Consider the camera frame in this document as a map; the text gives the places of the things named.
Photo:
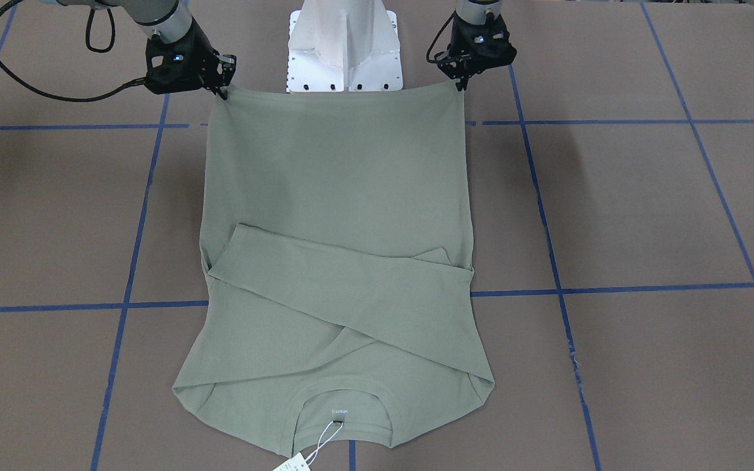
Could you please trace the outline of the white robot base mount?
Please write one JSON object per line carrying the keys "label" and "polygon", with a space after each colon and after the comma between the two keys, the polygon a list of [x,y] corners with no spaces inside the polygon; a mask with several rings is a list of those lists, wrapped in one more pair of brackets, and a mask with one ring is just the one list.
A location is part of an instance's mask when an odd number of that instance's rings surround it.
{"label": "white robot base mount", "polygon": [[403,88],[397,16],[384,2],[305,1],[288,26],[286,92]]}

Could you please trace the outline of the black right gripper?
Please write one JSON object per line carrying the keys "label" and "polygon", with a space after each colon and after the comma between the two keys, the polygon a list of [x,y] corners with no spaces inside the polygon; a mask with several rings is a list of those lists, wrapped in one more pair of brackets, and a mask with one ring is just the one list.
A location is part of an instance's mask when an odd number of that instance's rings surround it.
{"label": "black right gripper", "polygon": [[155,94],[209,90],[223,101],[228,99],[228,86],[236,74],[236,57],[220,54],[210,44],[198,25],[180,39],[166,43],[153,33],[145,48],[146,89]]}

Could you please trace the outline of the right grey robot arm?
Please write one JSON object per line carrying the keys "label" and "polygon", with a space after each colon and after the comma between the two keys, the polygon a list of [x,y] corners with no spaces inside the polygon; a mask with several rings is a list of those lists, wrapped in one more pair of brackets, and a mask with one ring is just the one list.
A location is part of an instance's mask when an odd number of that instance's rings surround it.
{"label": "right grey robot arm", "polygon": [[121,8],[147,36],[143,85],[154,94],[209,90],[227,99],[236,57],[221,54],[182,1],[60,1],[94,10]]}

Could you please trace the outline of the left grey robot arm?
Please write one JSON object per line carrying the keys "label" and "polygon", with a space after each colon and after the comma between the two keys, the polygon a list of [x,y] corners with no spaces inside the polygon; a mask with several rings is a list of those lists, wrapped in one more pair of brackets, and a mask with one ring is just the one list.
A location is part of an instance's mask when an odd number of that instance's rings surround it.
{"label": "left grey robot arm", "polygon": [[474,75],[512,65],[516,56],[499,1],[458,1],[427,49],[427,63],[454,80],[459,92]]}

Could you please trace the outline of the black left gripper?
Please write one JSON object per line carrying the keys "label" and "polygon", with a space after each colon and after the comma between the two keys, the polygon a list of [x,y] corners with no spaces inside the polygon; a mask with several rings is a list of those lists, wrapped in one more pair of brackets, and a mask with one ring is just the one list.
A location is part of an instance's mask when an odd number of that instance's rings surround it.
{"label": "black left gripper", "polygon": [[[448,27],[451,27],[448,47],[432,56],[433,48]],[[452,13],[427,49],[427,63],[433,63],[446,77],[456,80],[459,92],[467,90],[471,77],[511,65],[516,56],[505,21],[493,13],[485,15],[481,25],[467,23]]]}

